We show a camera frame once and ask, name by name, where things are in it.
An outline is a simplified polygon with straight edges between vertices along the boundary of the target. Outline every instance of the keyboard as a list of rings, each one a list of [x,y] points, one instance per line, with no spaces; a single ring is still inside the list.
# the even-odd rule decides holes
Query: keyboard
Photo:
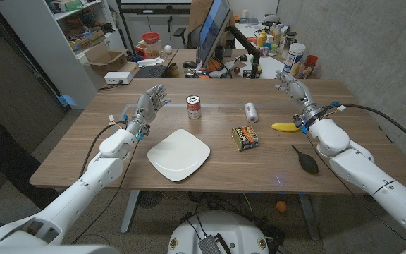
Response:
[[[162,78],[166,70],[166,66],[143,66],[134,78]]]

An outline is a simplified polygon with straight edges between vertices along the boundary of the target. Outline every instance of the square plate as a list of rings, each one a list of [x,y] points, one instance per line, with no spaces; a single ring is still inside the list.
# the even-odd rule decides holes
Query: square plate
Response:
[[[210,151],[201,140],[180,129],[150,149],[147,157],[163,176],[181,181],[203,164]]]

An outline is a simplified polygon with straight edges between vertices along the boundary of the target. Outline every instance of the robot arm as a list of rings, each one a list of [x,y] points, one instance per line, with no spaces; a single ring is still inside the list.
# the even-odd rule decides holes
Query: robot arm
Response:
[[[370,194],[406,229],[406,187],[377,167],[372,154],[349,139],[332,119],[321,119],[324,111],[314,102],[305,84],[281,71],[277,71],[277,79],[285,86],[276,88],[288,94],[302,112],[294,116],[294,124],[319,139],[317,150],[329,159],[334,172]]]
[[[131,156],[130,149],[149,134],[149,123],[158,110],[170,102],[170,99],[162,100],[165,96],[163,85],[141,95],[132,120],[125,129],[117,130],[101,143],[100,152],[79,180],[41,212],[0,228],[0,247],[60,244],[95,195],[122,175],[124,162],[129,162]]]

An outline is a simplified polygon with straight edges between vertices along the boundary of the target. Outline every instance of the soda can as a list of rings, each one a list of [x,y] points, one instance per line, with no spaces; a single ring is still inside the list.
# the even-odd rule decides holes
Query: soda can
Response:
[[[200,97],[197,95],[190,95],[186,98],[187,102],[187,115],[190,119],[198,119],[202,116],[202,105],[200,104]]]

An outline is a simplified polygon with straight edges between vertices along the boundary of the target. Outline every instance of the orange ball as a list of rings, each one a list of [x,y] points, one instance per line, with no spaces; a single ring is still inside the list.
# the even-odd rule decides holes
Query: orange ball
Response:
[[[278,201],[278,202],[276,203],[276,209],[277,209],[278,211],[280,211],[280,212],[286,211],[286,203],[283,202],[283,201]]]

